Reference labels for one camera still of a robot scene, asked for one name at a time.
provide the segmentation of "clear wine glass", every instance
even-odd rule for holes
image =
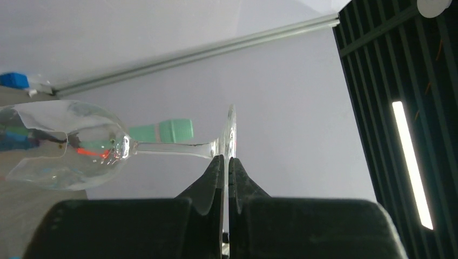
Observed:
[[[0,177],[55,190],[82,190],[112,179],[135,154],[235,157],[235,109],[221,136],[205,144],[138,142],[111,112],[75,100],[0,107]]]

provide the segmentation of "ceiling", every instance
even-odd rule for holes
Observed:
[[[227,109],[235,104],[237,157],[269,195],[375,201],[331,28],[66,98],[105,107],[127,127],[189,118],[194,144],[219,136]],[[174,197],[208,163],[186,155],[135,155],[113,180],[87,194],[90,199]]]
[[[16,0],[0,4],[0,72],[42,84],[337,13],[349,0]]]

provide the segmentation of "black panel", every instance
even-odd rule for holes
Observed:
[[[175,199],[60,202],[24,258],[407,258],[378,204],[270,197],[234,158],[222,234],[224,164],[216,156]]]
[[[353,0],[334,29],[378,201],[409,258],[458,258],[458,13],[414,0]],[[422,226],[392,103],[401,100],[434,229]]]

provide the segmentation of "black slatted panel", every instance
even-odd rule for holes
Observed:
[[[334,29],[377,200],[409,258],[458,258],[458,4],[353,0]],[[422,226],[392,103],[402,101],[434,229]]]

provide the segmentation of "glass stem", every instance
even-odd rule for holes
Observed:
[[[216,141],[205,144],[173,144],[137,142],[134,145],[134,154],[174,154],[195,155],[201,158],[213,159]]]

